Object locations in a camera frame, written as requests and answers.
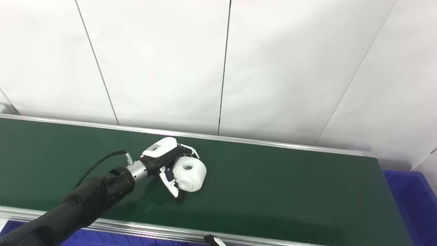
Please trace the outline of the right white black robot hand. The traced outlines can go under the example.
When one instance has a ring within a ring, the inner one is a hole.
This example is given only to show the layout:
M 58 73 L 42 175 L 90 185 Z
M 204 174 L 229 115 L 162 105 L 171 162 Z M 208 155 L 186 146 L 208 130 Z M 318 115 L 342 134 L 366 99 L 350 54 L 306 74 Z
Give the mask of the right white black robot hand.
M 203 239 L 209 246 L 227 246 L 219 237 L 212 234 L 205 235 Z

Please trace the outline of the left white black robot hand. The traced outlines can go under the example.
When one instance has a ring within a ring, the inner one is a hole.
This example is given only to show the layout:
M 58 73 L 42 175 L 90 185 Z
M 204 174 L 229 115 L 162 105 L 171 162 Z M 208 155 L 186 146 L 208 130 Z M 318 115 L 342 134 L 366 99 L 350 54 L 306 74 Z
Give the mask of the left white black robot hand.
M 139 158 L 147 172 L 146 176 L 159 176 L 177 201 L 184 199 L 184 191 L 179 187 L 172 168 L 180 157 L 200 160 L 194 148 L 178 143 L 174 137 L 164 137 L 143 151 Z

